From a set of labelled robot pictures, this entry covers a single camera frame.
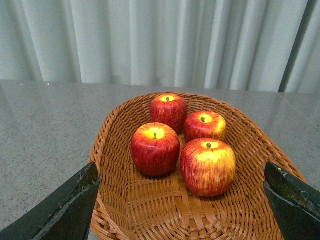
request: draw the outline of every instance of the wicker basket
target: wicker basket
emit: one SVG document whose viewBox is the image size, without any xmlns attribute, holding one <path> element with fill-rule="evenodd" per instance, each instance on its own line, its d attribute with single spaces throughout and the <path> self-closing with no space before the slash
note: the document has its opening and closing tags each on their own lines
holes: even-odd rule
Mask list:
<svg viewBox="0 0 320 240">
<path fill-rule="evenodd" d="M 164 92 L 129 100 L 113 110 L 96 138 L 89 162 L 97 164 L 100 189 L 91 228 L 103 240 L 280 240 L 283 239 L 263 189 L 264 168 L 272 161 L 303 181 L 297 167 L 244 113 L 211 97 L 183 97 L 188 113 L 222 115 L 226 143 L 237 160 L 236 180 L 224 194 L 198 197 L 186 189 L 179 162 L 161 177 L 141 174 L 130 156 L 133 133 L 149 123 L 151 101 Z M 184 144 L 183 135 L 179 136 Z"/>
</svg>

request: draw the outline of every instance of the gray countertop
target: gray countertop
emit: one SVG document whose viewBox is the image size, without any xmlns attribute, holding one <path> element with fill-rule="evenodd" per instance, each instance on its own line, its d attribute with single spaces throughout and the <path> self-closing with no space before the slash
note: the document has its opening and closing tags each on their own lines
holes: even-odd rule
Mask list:
<svg viewBox="0 0 320 240">
<path fill-rule="evenodd" d="M 247 114 L 320 190 L 320 95 L 0 80 L 0 231 L 88 162 L 110 111 L 152 92 L 203 94 Z M 98 239 L 90 233 L 90 240 Z"/>
</svg>

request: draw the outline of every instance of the apple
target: apple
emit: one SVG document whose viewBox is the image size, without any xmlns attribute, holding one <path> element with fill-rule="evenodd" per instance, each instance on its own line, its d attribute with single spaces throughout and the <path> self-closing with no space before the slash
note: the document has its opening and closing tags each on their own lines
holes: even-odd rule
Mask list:
<svg viewBox="0 0 320 240">
<path fill-rule="evenodd" d="M 147 123 L 138 128 L 131 139 L 131 157 L 144 174 L 160 176 L 172 171 L 180 156 L 180 141 L 169 126 Z"/>
<path fill-rule="evenodd" d="M 181 132 L 188 116 L 187 102 L 175 94 L 162 94 L 152 100 L 150 116 L 152 122 L 166 124 L 176 133 Z"/>
<path fill-rule="evenodd" d="M 225 193 L 236 176 L 236 156 L 226 143 L 212 138 L 189 141 L 181 152 L 180 171 L 185 185 L 196 195 Z"/>
<path fill-rule="evenodd" d="M 211 138 L 225 142 L 227 123 L 218 113 L 213 111 L 195 111 L 184 123 L 184 139 L 189 142 L 193 139 Z"/>
</svg>

